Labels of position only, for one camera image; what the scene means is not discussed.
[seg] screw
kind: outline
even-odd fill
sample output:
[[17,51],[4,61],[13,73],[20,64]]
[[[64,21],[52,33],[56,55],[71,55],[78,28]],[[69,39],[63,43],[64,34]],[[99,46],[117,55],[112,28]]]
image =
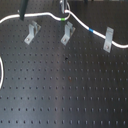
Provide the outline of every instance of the screw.
[[106,49],[109,49],[109,46],[108,45],[106,45]]
[[27,41],[29,41],[29,38],[27,38]]
[[64,38],[63,41],[66,42],[66,39]]

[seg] black metal surface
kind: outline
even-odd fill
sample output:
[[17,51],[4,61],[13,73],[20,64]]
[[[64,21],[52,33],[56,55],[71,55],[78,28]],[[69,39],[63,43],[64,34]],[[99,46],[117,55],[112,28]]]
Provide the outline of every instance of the black metal surface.
[[[0,18],[15,14],[20,0],[1,0]],[[114,40],[128,42],[128,5],[124,2],[70,2],[88,26]],[[59,2],[33,0],[27,12],[61,14]],[[42,26],[28,46],[28,25]],[[76,28],[70,42],[60,43],[66,22],[46,17],[11,19],[0,24],[0,55],[5,77],[0,90],[0,128],[127,128],[128,50],[112,46],[70,18]]]

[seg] white wire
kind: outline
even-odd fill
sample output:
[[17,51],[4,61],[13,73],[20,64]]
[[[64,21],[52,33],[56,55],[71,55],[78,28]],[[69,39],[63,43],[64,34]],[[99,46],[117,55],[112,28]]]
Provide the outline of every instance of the white wire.
[[71,14],[84,28],[86,28],[87,30],[89,30],[89,27],[87,25],[85,25],[82,21],[80,21],[75,14],[73,14],[70,10],[65,10],[65,13],[69,13]]
[[[87,25],[85,25],[82,21],[80,21],[75,14],[73,14],[70,10],[65,10],[65,13],[69,13],[71,14],[84,28],[86,28],[87,30],[89,30],[89,27]],[[106,39],[106,36],[104,36],[103,34],[93,30],[93,33],[103,39]],[[116,42],[112,41],[112,44],[115,45],[118,48],[128,48],[128,45],[121,45],[121,44],[117,44]]]
[[0,89],[1,89],[4,79],[4,67],[1,57],[0,57],[0,66],[1,66],[1,79],[0,79]]
[[[54,16],[52,13],[50,12],[44,12],[44,13],[31,13],[31,14],[25,14],[25,17],[35,17],[35,16],[51,16],[52,18],[54,18],[55,20],[57,21],[61,21],[61,19],[65,19],[65,20],[68,20],[69,17],[70,17],[70,14],[66,17],[66,18],[59,18],[59,17],[56,17]],[[18,18],[20,17],[19,14],[15,14],[15,15],[10,15],[10,16],[6,16],[4,17],[3,19],[0,20],[0,24],[8,19],[13,19],[13,18]]]

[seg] white cable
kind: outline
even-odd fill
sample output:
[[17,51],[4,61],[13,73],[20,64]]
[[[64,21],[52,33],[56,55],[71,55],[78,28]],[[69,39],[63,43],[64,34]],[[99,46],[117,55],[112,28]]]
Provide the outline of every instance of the white cable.
[[[66,17],[66,18],[59,18],[59,17],[56,17],[54,16],[52,13],[50,12],[44,12],[44,13],[32,13],[32,14],[25,14],[25,17],[35,17],[35,16],[51,16],[52,18],[54,18],[55,20],[58,20],[58,21],[65,21],[65,20],[68,20],[69,17],[70,17],[70,14]],[[5,18],[1,19],[0,20],[0,24],[2,22],[4,22],[5,20],[8,20],[8,19],[13,19],[13,18],[18,18],[20,17],[19,14],[15,14],[15,15],[10,15],[10,16],[6,16]]]
[[65,13],[69,13],[71,14],[84,28],[86,28],[87,30],[89,30],[89,27],[87,25],[85,25],[82,21],[80,21],[75,14],[73,14],[70,10],[65,10]]
[[[73,14],[70,10],[65,10],[65,13],[69,13],[71,14],[84,28],[86,28],[87,30],[89,30],[89,27],[87,25],[85,25],[82,21],[80,21],[75,14]],[[104,36],[103,34],[93,30],[93,33],[103,39],[106,39],[106,36]],[[128,48],[128,45],[121,45],[121,44],[117,44],[116,42],[112,41],[112,44],[115,45],[118,48]]]
[[1,57],[0,57],[0,66],[1,66],[1,79],[0,79],[0,89],[1,89],[4,79],[4,67]]

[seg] silver metal bracket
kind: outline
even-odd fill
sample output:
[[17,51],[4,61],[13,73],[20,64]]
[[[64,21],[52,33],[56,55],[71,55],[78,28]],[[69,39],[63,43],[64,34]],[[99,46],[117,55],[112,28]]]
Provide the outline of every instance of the silver metal bracket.
[[73,35],[74,31],[75,28],[73,27],[73,25],[70,22],[67,22],[67,24],[65,25],[65,35],[61,39],[61,43],[66,45],[69,39],[71,38],[71,36]]
[[104,43],[103,49],[104,49],[105,51],[109,52],[109,53],[110,53],[110,51],[111,51],[113,33],[114,33],[114,30],[113,30],[112,28],[107,27],[106,39],[105,39],[105,43]]
[[39,26],[35,21],[32,21],[32,24],[29,24],[28,27],[29,35],[25,38],[24,42],[29,45],[41,29],[41,26]]

